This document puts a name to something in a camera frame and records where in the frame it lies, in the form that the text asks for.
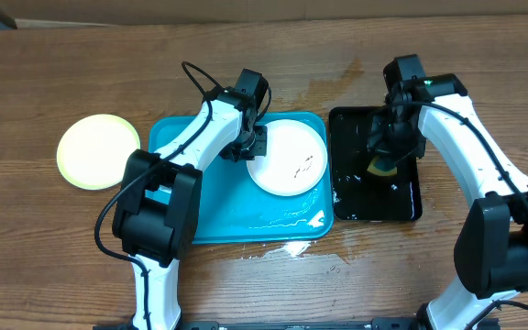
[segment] round plate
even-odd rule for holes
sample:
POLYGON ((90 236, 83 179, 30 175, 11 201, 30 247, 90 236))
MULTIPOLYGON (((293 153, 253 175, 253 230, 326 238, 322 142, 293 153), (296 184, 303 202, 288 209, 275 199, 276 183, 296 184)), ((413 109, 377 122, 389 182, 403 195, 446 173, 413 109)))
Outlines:
POLYGON ((68 182, 99 190, 121 182, 129 155, 140 148, 136 129, 116 115, 79 120, 60 140, 56 162, 68 182))
POLYGON ((327 148, 319 134, 289 119, 270 122, 266 127, 266 156, 246 162, 252 180, 279 196, 294 196, 313 188, 327 166, 327 148))

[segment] wooden table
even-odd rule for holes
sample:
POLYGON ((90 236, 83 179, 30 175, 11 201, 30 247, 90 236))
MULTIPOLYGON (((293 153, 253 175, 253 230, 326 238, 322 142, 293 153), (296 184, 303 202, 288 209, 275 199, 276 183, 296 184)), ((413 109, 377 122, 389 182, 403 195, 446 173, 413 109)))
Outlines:
MULTIPOLYGON (((164 116, 196 114, 180 62, 223 84, 263 72, 271 111, 377 105, 381 71, 418 53, 428 74, 456 73, 489 132, 528 174, 528 16, 337 20, 0 32, 0 328, 89 329, 135 310, 130 265, 99 252, 94 220, 116 191, 59 174, 63 132, 91 114, 122 116, 147 146, 164 116)), ((413 315, 455 274, 468 208, 433 145, 419 162, 423 217, 413 224, 336 222, 305 243, 194 247, 182 262, 186 320, 368 320, 413 315), (295 255, 292 248, 306 249, 295 255)), ((109 247, 119 241, 103 229, 109 247)), ((528 303, 528 293, 519 297, 528 303)), ((497 313, 528 329, 528 313, 497 313)))

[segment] yellow plate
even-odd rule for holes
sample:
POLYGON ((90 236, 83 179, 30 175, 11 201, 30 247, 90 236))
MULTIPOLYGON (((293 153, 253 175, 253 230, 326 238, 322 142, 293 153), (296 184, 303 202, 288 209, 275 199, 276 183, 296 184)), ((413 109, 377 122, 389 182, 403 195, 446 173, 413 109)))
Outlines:
POLYGON ((136 129, 116 115, 91 115, 69 128, 56 150, 60 174, 87 190, 121 182, 129 155, 140 148, 136 129))

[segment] tray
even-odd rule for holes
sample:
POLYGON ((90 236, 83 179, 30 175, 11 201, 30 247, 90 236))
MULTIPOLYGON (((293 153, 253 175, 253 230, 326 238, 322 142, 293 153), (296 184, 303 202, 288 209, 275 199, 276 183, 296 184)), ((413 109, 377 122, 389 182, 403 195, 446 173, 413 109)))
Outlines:
MULTIPOLYGON (((161 119, 150 131, 150 152, 176 138, 194 119, 172 116, 161 119)), ((312 127, 327 145, 323 119, 310 112, 266 114, 259 122, 293 119, 312 127)), ((167 192, 148 192, 167 203, 167 192)), ((194 244, 267 242, 316 239, 334 222, 329 166, 310 191, 280 197, 263 191, 249 176, 246 162, 216 157, 203 174, 199 225, 194 244)))

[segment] white arm segment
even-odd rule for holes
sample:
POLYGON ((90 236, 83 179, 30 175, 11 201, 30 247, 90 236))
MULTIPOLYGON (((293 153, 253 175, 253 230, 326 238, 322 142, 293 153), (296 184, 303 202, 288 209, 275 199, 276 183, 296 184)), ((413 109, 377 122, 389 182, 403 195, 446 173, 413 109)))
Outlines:
MULTIPOLYGON (((195 139, 184 153, 174 157, 171 162, 178 165, 191 164, 195 169, 205 171, 219 152, 233 142, 239 135, 242 113, 234 106, 220 101, 212 101, 213 117, 203 133, 195 139)), ((161 157, 170 155, 184 143, 204 123, 209 112, 207 103, 203 103, 201 112, 171 143, 159 148, 161 157)), ((165 187, 161 190, 170 192, 165 187)), ((177 299, 179 279, 179 260, 174 259, 167 268, 157 261, 140 255, 134 258, 142 261, 148 269, 148 309, 152 330, 173 330, 181 318, 181 307, 177 299)), ((144 320, 144 278, 141 269, 133 264, 136 275, 136 314, 133 324, 138 330, 148 330, 144 320)))
MULTIPOLYGON (((528 177, 511 163, 494 142, 478 120, 472 100, 468 96, 458 94, 441 96, 435 98, 435 103, 469 118, 488 141, 519 190, 522 192, 528 190, 528 177)), ((419 114, 419 129, 433 142, 454 173, 464 191, 468 205, 472 205, 475 199, 484 197, 488 192, 497 192, 499 195, 512 194, 506 182, 499 181, 500 173, 478 138, 460 121, 437 109, 424 106, 419 114)), ((427 314, 434 330, 464 330, 466 325, 493 301, 511 299, 517 294, 517 291, 504 291, 488 299, 479 300, 475 294, 466 290, 456 276, 444 293, 429 303, 427 314)))

